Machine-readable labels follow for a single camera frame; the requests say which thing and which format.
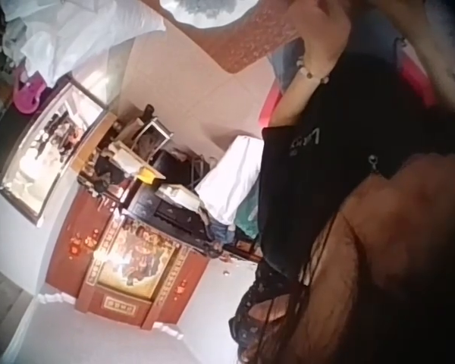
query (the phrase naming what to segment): white wall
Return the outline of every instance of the white wall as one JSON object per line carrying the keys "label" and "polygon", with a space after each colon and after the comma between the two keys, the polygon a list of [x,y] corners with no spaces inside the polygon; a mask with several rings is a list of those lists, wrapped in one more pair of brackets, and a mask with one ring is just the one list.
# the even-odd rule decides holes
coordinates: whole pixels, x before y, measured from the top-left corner
{"label": "white wall", "polygon": [[36,227],[0,194],[0,272],[31,294],[39,292],[62,224],[76,196],[78,184],[66,172]]}
{"label": "white wall", "polygon": [[256,266],[249,262],[212,260],[187,305],[179,329],[202,364],[237,363],[237,345],[229,332],[241,297],[254,282]]}
{"label": "white wall", "polygon": [[83,314],[66,303],[37,306],[16,363],[199,364],[181,340]]}

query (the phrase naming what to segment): hand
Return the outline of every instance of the hand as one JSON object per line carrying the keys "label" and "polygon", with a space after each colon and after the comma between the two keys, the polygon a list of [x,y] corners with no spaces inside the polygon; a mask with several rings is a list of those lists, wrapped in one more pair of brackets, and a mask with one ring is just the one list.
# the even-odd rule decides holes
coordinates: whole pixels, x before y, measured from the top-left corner
{"label": "hand", "polygon": [[305,43],[305,67],[316,77],[327,76],[349,39],[348,0],[295,0],[288,17]]}

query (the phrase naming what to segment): deity painting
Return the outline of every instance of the deity painting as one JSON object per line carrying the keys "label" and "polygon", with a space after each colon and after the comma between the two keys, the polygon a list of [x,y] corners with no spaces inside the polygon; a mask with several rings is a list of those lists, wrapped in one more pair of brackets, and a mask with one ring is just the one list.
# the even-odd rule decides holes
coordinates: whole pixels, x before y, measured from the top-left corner
{"label": "deity painting", "polygon": [[99,275],[103,286],[151,300],[176,247],[149,227],[126,221]]}

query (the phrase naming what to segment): yellow object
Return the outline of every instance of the yellow object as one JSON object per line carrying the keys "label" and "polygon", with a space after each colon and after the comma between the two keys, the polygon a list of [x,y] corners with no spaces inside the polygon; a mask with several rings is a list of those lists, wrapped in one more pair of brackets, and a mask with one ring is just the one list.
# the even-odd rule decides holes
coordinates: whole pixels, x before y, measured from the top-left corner
{"label": "yellow object", "polygon": [[155,180],[155,173],[150,171],[148,168],[142,167],[140,169],[139,174],[136,176],[139,180],[141,180],[145,184],[152,184],[153,180]]}

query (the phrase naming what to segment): bracelet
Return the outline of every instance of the bracelet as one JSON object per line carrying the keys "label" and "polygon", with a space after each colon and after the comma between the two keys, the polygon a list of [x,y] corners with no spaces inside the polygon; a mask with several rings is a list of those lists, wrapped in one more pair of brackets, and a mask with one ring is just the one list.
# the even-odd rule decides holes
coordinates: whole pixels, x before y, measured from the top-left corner
{"label": "bracelet", "polygon": [[298,58],[298,61],[297,61],[297,67],[298,67],[298,71],[300,71],[300,73],[305,76],[306,78],[308,78],[309,80],[316,80],[318,81],[318,83],[328,83],[328,76],[325,76],[325,77],[317,77],[315,76],[314,74],[312,74],[309,70],[306,69],[305,67],[305,64],[303,63],[303,58]]}

